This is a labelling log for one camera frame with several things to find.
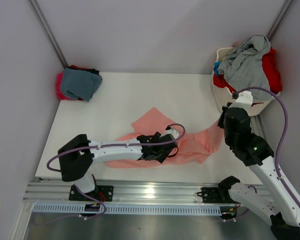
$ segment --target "black mounting plate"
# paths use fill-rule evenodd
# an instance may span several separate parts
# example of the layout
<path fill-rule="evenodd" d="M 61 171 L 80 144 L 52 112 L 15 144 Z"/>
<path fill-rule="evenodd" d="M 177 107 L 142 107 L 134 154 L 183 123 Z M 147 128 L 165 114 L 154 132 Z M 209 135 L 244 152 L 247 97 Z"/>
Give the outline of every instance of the black mounting plate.
<path fill-rule="evenodd" d="M 97 190 L 95 191 L 91 191 L 89 193 L 86 193 L 89 197 L 92 197 L 94 199 L 97 199 L 101 202 L 112 202 L 112 198 L 114 195 L 114 186 L 110 186 L 110 185 L 98 185 L 97 186 Z M 71 186 L 71 190 L 70 190 L 70 194 L 69 194 L 69 200 L 70 201 L 85 201 L 85 202 L 91 202 L 92 200 L 81 195 L 76 186 L 72 185 Z"/>
<path fill-rule="evenodd" d="M 222 199 L 219 195 L 218 187 L 202 187 L 197 196 L 202 198 L 204 204 L 235 204 L 232 199 Z"/>

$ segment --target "perforated white strip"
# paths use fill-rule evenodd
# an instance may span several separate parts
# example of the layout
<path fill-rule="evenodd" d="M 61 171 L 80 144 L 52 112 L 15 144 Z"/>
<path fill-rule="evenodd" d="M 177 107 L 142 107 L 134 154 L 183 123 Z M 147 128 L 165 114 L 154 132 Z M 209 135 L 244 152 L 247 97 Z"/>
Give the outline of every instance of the perforated white strip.
<path fill-rule="evenodd" d="M 81 203 L 37 203 L 33 208 L 36 213 L 85 213 L 95 214 L 103 211 L 85 211 L 85 204 Z M 129 205 L 108 204 L 107 214 L 132 215 L 191 215 L 191 216 L 220 216 L 219 206 L 184 206 L 184 205 Z"/>

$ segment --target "laundry basket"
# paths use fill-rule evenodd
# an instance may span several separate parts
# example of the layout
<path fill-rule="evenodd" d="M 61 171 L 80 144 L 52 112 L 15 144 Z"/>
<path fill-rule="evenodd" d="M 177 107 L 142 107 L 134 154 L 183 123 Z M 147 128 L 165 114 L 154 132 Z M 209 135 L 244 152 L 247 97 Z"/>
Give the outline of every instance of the laundry basket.
<path fill-rule="evenodd" d="M 221 62 L 225 58 L 225 56 L 232 51 L 232 49 L 233 49 L 232 47 L 224 47 L 224 48 L 218 49 L 218 51 L 216 51 L 216 60 L 215 61 Z M 222 87 L 217 87 L 216 85 L 214 85 L 214 74 L 215 74 L 215 72 L 212 71 L 212 75 L 211 75 L 212 89 L 213 89 L 214 97 L 216 100 L 216 104 L 219 108 L 220 113 L 222 113 L 222 107 L 226 106 L 227 103 L 233 103 L 235 101 L 235 99 L 232 99 L 232 93 L 229 90 L 229 88 L 227 88 L 227 87 L 222 88 Z M 250 107 L 250 109 L 247 112 L 248 115 L 249 116 L 258 115 L 274 99 L 275 99 L 274 97 L 271 97 L 271 99 L 267 100 L 267 101 L 254 102 L 253 105 Z"/>

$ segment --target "white table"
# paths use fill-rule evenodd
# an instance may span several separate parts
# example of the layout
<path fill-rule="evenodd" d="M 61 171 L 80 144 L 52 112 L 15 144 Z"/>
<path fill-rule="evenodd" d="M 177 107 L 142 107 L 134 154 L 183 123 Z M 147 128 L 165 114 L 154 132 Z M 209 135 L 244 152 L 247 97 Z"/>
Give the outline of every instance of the white table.
<path fill-rule="evenodd" d="M 36 177 L 61 178 L 46 168 L 47 161 L 79 134 L 88 139 L 114 141 L 134 132 L 131 123 L 152 107 L 185 126 L 188 133 L 208 128 L 220 116 L 211 75 L 103 72 L 103 83 L 90 102 L 62 100 L 48 136 Z M 60 169 L 55 160 L 52 167 Z M 204 163 L 163 165 L 153 168 L 110 168 L 97 163 L 89 170 L 96 179 L 218 183 L 233 175 L 245 184 L 261 184 L 224 143 Z"/>

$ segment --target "gray cloth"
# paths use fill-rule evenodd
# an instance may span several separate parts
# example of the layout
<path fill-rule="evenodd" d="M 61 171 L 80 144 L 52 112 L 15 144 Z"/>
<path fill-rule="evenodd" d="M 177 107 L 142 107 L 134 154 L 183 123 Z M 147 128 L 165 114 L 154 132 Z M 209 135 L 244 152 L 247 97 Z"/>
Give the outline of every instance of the gray cloth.
<path fill-rule="evenodd" d="M 102 83 L 101 76 L 77 69 L 66 68 L 63 72 L 60 91 L 66 97 L 89 102 Z"/>
<path fill-rule="evenodd" d="M 247 87 L 270 90 L 269 81 L 262 67 L 262 57 L 270 51 L 270 42 L 263 35 L 246 38 L 220 63 L 217 72 L 236 91 Z M 251 90 L 253 102 L 270 100 L 271 96 L 261 90 Z"/>

